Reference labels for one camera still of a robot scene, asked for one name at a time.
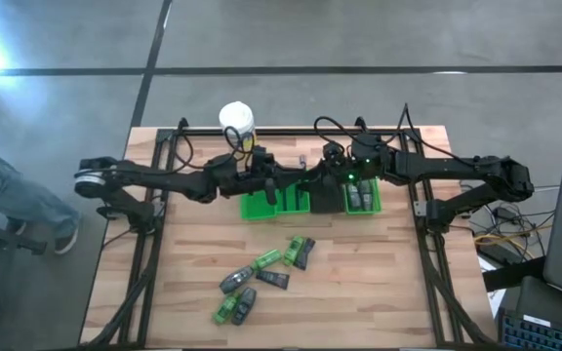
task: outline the shoe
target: shoe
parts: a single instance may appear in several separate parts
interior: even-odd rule
[[[20,235],[25,230],[25,227],[27,227],[26,221],[20,219],[8,218],[6,231]]]
[[[66,238],[56,239],[56,245],[54,247],[54,252],[56,254],[66,254],[66,253],[68,253],[73,248],[73,246],[75,245],[75,242],[77,241],[77,232],[78,231],[79,231],[79,228],[75,229],[75,232],[71,236],[68,236]]]

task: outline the green tray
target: green tray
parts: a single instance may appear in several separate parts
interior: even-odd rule
[[[290,185],[284,190],[276,191],[277,205],[268,204],[265,192],[258,191],[253,195],[242,195],[240,199],[240,214],[242,219],[260,220],[275,218],[277,215],[309,213],[309,193],[299,191],[295,185]]]
[[[373,215],[379,213],[381,211],[381,196],[379,194],[379,185],[376,179],[370,180],[370,186],[372,187],[372,210],[371,211],[353,211],[350,209],[348,205],[348,194],[346,190],[346,186],[343,185],[343,204],[346,208],[346,213],[348,215]]]

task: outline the person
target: person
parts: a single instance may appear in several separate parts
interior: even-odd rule
[[[77,240],[81,215],[1,158],[0,213],[8,218],[6,229],[17,234],[30,222],[49,225],[53,229],[56,254],[66,254]]]

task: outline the jeans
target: jeans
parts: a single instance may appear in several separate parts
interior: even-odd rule
[[[80,214],[44,186],[25,179],[0,158],[0,213],[52,227],[56,239],[72,235]]]

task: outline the yellow cable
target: yellow cable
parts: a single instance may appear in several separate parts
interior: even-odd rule
[[[505,242],[505,241],[511,241],[511,239],[514,238],[514,237],[526,235],[526,234],[534,232],[536,230],[547,229],[547,228],[551,228],[551,227],[552,227],[551,224],[550,225],[543,225],[543,226],[535,228],[535,229],[525,230],[525,231],[521,231],[521,232],[517,232],[517,233],[512,233],[510,235],[506,235],[506,236],[503,236],[503,237],[498,237],[498,239],[492,240],[489,243],[481,243],[480,240],[483,239],[483,238],[495,237],[495,235],[492,235],[492,234],[485,234],[485,235],[475,237],[474,242],[476,243],[476,245],[486,245],[486,246],[487,245],[495,245],[495,244],[499,244],[499,243],[502,243],[502,242]]]
[[[478,239],[482,239],[482,238],[506,239],[507,242],[509,242],[509,243],[515,245],[516,247],[520,248],[520,249],[524,252],[524,254],[527,254],[527,255],[528,255],[528,257],[529,257],[530,259],[535,258],[531,253],[528,252],[528,250],[526,250],[526,248],[524,248],[520,243],[514,241],[512,238],[508,238],[508,237],[506,237],[506,238],[501,238],[501,237],[499,237],[498,235],[492,235],[492,234],[482,235],[482,236],[479,236],[479,237],[477,237],[477,238],[478,238]],[[491,243],[481,243],[481,242],[477,242],[477,241],[476,241],[476,238],[474,238],[474,244],[476,244],[476,245],[486,245],[486,244],[495,245],[495,244],[497,244],[497,241],[492,241]]]

